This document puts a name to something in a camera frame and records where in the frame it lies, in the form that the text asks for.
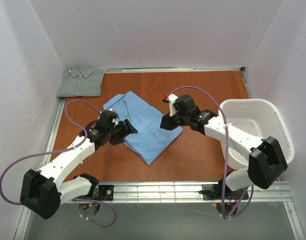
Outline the light blue long sleeve shirt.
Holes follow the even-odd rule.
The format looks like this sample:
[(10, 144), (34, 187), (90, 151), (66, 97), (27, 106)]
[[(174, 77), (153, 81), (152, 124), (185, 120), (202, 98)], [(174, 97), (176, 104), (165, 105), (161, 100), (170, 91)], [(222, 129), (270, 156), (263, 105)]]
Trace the light blue long sleeve shirt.
[(183, 132), (182, 127), (162, 129), (163, 114), (131, 91), (114, 96), (103, 109), (115, 110), (119, 120), (128, 119), (137, 130), (136, 134), (125, 137), (125, 145), (146, 165), (151, 165)]

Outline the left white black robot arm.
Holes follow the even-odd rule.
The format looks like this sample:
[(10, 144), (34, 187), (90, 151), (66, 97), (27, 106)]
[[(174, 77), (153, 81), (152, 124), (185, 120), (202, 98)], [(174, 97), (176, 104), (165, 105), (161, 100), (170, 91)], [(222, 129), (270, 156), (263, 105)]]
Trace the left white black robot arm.
[(20, 203), (47, 220), (61, 204), (75, 198), (97, 200), (99, 181), (95, 177), (83, 173), (68, 182), (66, 177), (101, 146), (124, 143), (125, 137), (137, 132), (128, 119), (118, 120), (116, 112), (104, 110), (97, 120), (82, 129), (64, 152), (40, 169), (25, 173)]

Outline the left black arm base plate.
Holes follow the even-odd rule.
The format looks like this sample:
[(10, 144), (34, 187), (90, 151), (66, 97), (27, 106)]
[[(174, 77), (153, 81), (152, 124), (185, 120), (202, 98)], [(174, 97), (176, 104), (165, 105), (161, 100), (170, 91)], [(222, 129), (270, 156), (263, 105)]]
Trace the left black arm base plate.
[(98, 201), (112, 201), (114, 199), (115, 186), (112, 184), (98, 185), (95, 191), (95, 200)]

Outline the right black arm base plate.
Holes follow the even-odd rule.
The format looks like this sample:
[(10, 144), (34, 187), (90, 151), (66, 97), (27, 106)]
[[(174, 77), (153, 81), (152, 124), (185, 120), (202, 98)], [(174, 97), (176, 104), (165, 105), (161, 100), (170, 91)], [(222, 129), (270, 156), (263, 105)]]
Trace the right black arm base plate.
[[(239, 200), (242, 197), (244, 189), (237, 191), (231, 191), (228, 187), (225, 187), (224, 198), (226, 200)], [(198, 191), (203, 196), (204, 200), (220, 200), (222, 197), (222, 184), (204, 184), (202, 190)]]

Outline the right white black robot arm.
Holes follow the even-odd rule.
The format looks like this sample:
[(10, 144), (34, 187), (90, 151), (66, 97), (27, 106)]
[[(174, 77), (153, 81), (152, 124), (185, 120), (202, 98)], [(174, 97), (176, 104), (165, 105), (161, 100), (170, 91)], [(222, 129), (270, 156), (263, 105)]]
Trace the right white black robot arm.
[(172, 131), (179, 126), (214, 138), (248, 159), (248, 166), (225, 174), (219, 181), (220, 191), (234, 193), (251, 186), (269, 188), (287, 170), (288, 165), (277, 139), (248, 134), (224, 122), (222, 116), (210, 110), (200, 110), (190, 95), (166, 95), (163, 102), (170, 112), (162, 117), (161, 129)]

